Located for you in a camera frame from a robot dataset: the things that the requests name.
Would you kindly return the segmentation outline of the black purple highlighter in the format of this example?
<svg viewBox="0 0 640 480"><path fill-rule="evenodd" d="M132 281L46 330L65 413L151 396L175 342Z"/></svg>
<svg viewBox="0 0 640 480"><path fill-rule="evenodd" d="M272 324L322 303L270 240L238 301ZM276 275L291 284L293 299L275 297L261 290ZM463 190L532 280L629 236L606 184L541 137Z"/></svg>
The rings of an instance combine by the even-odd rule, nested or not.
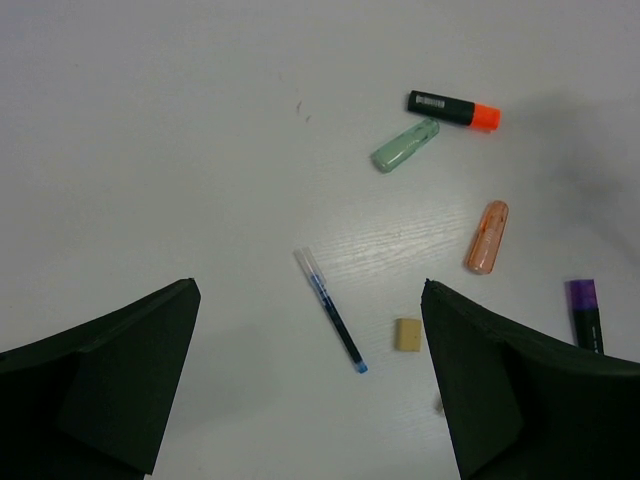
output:
<svg viewBox="0 0 640 480"><path fill-rule="evenodd" d="M591 352L604 354L595 281L575 279L568 281L566 286L577 345Z"/></svg>

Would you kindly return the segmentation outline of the blue gel pen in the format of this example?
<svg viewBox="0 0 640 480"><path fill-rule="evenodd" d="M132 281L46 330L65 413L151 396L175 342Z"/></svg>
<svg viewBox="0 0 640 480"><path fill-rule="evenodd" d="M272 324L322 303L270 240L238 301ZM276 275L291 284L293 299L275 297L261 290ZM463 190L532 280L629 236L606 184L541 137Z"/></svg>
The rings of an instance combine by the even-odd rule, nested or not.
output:
<svg viewBox="0 0 640 480"><path fill-rule="evenodd" d="M342 345L344 346L355 370L359 374L366 373L368 371L368 366L354 343L342 316L328 292L326 279L324 278L324 275L322 274L310 249L296 249L294 251L294 257L340 338L340 341L342 342Z"/></svg>

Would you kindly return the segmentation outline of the black orange highlighter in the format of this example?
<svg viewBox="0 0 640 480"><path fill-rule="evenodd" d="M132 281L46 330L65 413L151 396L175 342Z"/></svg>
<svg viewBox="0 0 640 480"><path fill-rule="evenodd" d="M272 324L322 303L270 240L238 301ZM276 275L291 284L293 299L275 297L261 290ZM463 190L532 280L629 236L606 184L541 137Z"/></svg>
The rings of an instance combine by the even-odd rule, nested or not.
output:
<svg viewBox="0 0 640 480"><path fill-rule="evenodd" d="M501 111L495 107L417 90L409 93L407 110L484 131L495 131L501 123Z"/></svg>

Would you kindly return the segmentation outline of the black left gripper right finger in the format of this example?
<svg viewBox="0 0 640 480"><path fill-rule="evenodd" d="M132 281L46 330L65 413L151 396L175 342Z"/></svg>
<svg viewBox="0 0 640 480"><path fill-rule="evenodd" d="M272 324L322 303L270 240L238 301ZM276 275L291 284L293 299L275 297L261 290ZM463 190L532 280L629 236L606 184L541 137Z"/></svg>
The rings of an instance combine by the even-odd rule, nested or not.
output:
<svg viewBox="0 0 640 480"><path fill-rule="evenodd" d="M463 479L636 479L639 365L428 280L424 329Z"/></svg>

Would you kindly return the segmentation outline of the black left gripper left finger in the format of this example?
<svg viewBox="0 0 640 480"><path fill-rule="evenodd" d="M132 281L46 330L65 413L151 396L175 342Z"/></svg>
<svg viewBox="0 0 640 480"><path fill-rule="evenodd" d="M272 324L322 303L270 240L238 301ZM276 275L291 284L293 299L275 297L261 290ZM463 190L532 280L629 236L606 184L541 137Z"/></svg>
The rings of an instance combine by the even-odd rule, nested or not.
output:
<svg viewBox="0 0 640 480"><path fill-rule="evenodd" d="M152 474L199 310L192 279L1 355L4 479Z"/></svg>

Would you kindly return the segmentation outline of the tan square eraser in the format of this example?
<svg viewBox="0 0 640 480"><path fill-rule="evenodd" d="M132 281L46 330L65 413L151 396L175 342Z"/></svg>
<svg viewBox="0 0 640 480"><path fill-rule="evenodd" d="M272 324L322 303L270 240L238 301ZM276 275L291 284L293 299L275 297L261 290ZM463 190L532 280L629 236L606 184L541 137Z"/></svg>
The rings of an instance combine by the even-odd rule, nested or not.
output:
<svg viewBox="0 0 640 480"><path fill-rule="evenodd" d="M422 322L418 319L397 319L395 349L401 352L420 352L422 347L422 328Z"/></svg>

